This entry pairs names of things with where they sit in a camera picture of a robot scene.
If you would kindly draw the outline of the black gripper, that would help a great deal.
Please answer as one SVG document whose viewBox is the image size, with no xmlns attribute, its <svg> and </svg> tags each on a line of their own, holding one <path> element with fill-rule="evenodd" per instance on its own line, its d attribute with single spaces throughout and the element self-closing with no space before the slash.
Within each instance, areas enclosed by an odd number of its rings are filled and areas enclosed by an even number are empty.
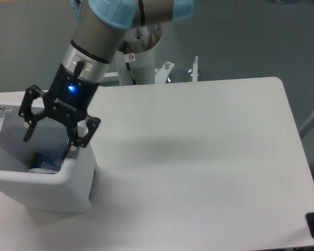
<svg viewBox="0 0 314 251">
<path fill-rule="evenodd" d="M 87 147 L 101 119 L 87 114 L 98 84 L 80 77 L 84 66 L 84 62 L 78 62 L 73 72 L 70 72 L 61 64 L 46 93 L 37 85 L 26 89 L 18 112 L 27 124 L 24 142 L 30 140 L 38 121 L 48 117 L 66 127 L 68 144 L 61 155 L 62 160 L 71 152 L 76 152 L 79 147 Z M 32 104 L 37 98 L 42 98 L 44 109 L 34 114 Z M 85 126 L 79 128 L 78 122 L 82 120 L 85 121 Z"/>
</svg>

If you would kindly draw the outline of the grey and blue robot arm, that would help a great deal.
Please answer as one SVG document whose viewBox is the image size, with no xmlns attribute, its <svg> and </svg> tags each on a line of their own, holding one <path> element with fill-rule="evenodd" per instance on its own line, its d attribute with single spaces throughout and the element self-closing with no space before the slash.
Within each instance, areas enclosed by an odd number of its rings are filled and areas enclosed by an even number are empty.
<svg viewBox="0 0 314 251">
<path fill-rule="evenodd" d="M 37 85 L 25 91 L 19 116 L 29 141 L 37 123 L 50 118 L 65 126 L 63 152 L 86 147 L 100 124 L 87 113 L 126 32 L 190 17 L 194 1 L 75 1 L 80 20 L 48 91 Z"/>
</svg>

